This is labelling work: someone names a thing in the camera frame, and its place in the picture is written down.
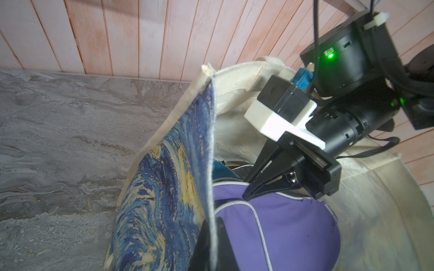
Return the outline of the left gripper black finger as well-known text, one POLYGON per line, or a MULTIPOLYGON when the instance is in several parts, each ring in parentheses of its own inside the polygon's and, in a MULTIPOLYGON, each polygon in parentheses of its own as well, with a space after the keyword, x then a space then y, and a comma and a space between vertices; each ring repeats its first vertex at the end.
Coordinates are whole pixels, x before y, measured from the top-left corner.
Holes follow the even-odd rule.
POLYGON ((229 235, 221 217, 215 225, 204 221, 189 263, 189 271, 239 271, 229 235))

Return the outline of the purple paddle cover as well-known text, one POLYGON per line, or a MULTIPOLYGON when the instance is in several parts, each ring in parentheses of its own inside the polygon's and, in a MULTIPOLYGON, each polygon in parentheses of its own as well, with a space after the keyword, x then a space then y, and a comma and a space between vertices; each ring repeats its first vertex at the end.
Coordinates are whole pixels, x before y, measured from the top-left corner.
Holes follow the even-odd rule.
POLYGON ((248 185, 213 186, 215 216, 222 219, 241 271, 331 271, 340 253, 337 221, 310 197, 271 193, 246 201, 248 185))

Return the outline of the cream canvas tote bag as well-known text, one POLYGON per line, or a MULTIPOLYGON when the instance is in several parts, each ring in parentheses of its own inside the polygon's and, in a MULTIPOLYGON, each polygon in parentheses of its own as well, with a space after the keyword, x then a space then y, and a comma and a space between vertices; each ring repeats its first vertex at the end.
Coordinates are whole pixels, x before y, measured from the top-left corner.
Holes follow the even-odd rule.
MULTIPOLYGON (((136 155, 116 205, 105 268, 186 271, 204 221, 215 225, 215 158, 253 163, 265 138, 244 118, 272 75, 295 72, 276 58, 221 71, 203 65, 136 155)), ((344 159, 339 191, 319 202, 334 215, 341 246, 332 271, 431 271, 434 217, 398 155, 344 159)))

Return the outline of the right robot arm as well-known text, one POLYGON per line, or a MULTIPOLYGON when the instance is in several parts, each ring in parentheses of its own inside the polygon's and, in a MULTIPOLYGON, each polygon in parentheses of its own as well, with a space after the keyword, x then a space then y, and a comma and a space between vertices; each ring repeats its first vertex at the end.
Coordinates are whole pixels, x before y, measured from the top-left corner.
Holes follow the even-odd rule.
POLYGON ((434 125, 433 47, 403 65, 385 13, 370 8, 320 36, 318 7, 304 66, 291 80, 270 77, 245 114, 267 139, 245 177, 246 201, 300 188, 332 195, 346 151, 373 131, 392 132, 399 111, 416 130, 434 125))

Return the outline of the teal paddle cover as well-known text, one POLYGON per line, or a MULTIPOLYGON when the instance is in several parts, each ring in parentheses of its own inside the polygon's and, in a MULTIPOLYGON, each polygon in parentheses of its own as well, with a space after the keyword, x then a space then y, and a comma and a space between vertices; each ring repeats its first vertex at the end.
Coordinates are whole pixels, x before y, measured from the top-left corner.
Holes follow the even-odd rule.
POLYGON ((217 180, 220 178, 235 178, 239 179, 238 175, 226 167, 220 161, 215 160, 212 165, 212 179, 217 180))

